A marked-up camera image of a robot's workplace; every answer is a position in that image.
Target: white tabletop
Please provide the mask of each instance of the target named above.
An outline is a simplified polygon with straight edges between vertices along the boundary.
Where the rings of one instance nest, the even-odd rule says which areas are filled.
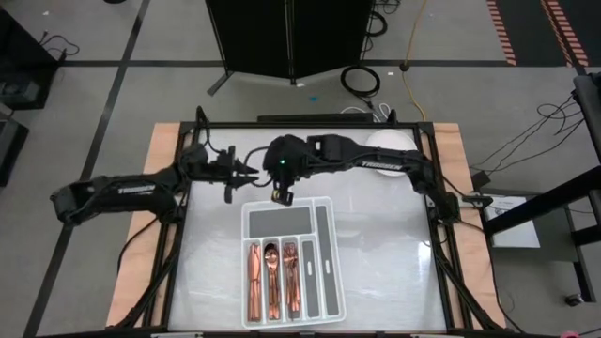
[[[216,148],[240,158],[277,136],[336,133],[364,144],[374,130],[213,129]],[[406,131],[413,138],[411,131]],[[249,164],[261,169],[263,152]],[[261,174],[259,182],[267,180]],[[355,168],[297,182],[295,197],[329,196],[347,303],[347,319],[295,330],[446,330],[429,248],[424,198],[408,177]],[[193,183],[177,269],[169,330],[244,330],[241,325],[240,213],[270,199],[271,187],[247,186],[223,202],[223,185]]]

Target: spoon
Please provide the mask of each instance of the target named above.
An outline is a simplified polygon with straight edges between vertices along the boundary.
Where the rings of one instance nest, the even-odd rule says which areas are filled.
[[[265,263],[269,272],[269,319],[280,319],[280,287],[278,285],[278,256],[277,246],[270,243],[265,246]]]

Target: wooden board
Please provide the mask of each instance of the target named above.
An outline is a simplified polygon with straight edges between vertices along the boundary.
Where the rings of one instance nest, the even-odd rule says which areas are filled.
[[[459,127],[451,123],[437,123],[434,126],[442,173],[462,192],[471,192],[470,171]],[[155,125],[146,159],[145,173],[156,172],[173,162],[178,129],[178,123]],[[447,191],[452,192],[453,189],[447,187]],[[461,217],[466,222],[482,226],[478,211],[475,209],[462,208]],[[152,219],[153,216],[150,213],[134,213],[131,218],[128,238]],[[133,242],[124,254],[107,325],[114,325],[121,320],[148,286],[159,237],[159,228],[157,225],[148,230]],[[497,293],[492,279],[490,258],[484,235],[476,229],[457,224],[455,226],[455,237],[466,286],[490,317],[504,326],[504,317],[497,303]],[[448,285],[455,325],[461,327],[461,316],[455,288],[450,282]],[[153,324],[159,323],[164,297],[163,292],[164,288],[159,291],[157,296],[158,301],[152,320]]]

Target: cutlery tray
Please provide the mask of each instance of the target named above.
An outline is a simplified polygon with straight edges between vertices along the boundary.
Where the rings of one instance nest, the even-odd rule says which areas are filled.
[[[294,243],[298,253],[300,310],[294,312],[286,304],[283,248],[287,243]],[[269,318],[269,269],[265,260],[265,249],[269,244],[275,245],[278,253],[279,319]],[[253,321],[249,320],[249,254],[252,245],[258,245],[260,252],[260,297],[257,297],[260,299],[260,318]],[[272,202],[252,202],[242,206],[241,275],[242,325],[246,329],[285,328],[344,320],[347,311],[331,199],[296,198],[290,207]]]

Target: floor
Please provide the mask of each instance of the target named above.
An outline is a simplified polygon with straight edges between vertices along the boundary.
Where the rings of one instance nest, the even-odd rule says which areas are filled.
[[[0,4],[33,37],[40,38],[48,30],[77,43],[81,52],[69,60],[82,61],[58,71],[45,109],[14,116],[30,133],[11,181],[0,192],[0,256],[5,262],[5,277],[0,279],[3,337],[23,334],[59,234],[60,223],[49,195],[78,179],[83,171],[92,175],[140,172],[155,123],[190,120],[198,104],[214,121],[253,121],[266,114],[335,113],[361,106],[340,86],[339,71],[304,79],[302,87],[235,74],[210,97],[207,90],[223,75],[223,69],[214,63],[188,67],[132,63],[126,68],[116,62],[218,60],[203,1],[128,0],[108,6],[97,0],[4,0]],[[417,0],[403,0],[401,8],[387,17],[389,32],[375,39],[366,58],[403,58],[419,6]],[[484,159],[536,122],[538,105],[563,102],[576,76],[575,69],[569,68],[487,68],[453,62],[505,60],[487,11],[485,0],[430,0],[413,57],[449,62],[439,67],[424,62],[426,66],[408,73],[428,119],[460,125],[470,163]],[[140,33],[131,37],[138,15],[143,18]],[[93,60],[115,62],[85,62]],[[399,69],[378,66],[373,70],[382,79],[375,102],[387,102],[404,121],[419,120]],[[369,80],[353,75],[351,81],[367,85]],[[107,119],[102,116],[110,117],[108,124],[103,124]],[[555,145],[561,140],[553,135],[559,126],[558,121],[547,123],[511,159]],[[98,156],[90,158],[95,134],[103,135],[103,141]],[[551,153],[493,175],[491,187],[542,192],[597,164],[588,132],[580,127]],[[590,209],[585,201],[573,208]],[[594,222],[588,214],[574,217],[577,226]],[[103,328],[115,285],[116,258],[130,218],[125,214],[101,216],[76,229],[40,334]],[[585,248],[585,254],[592,262],[590,273],[600,294],[601,267],[594,260],[601,255],[601,245]],[[501,303],[523,330],[558,334],[598,326],[601,305],[569,308],[562,303],[562,296],[578,291],[571,265],[541,264],[526,257],[494,264]]]

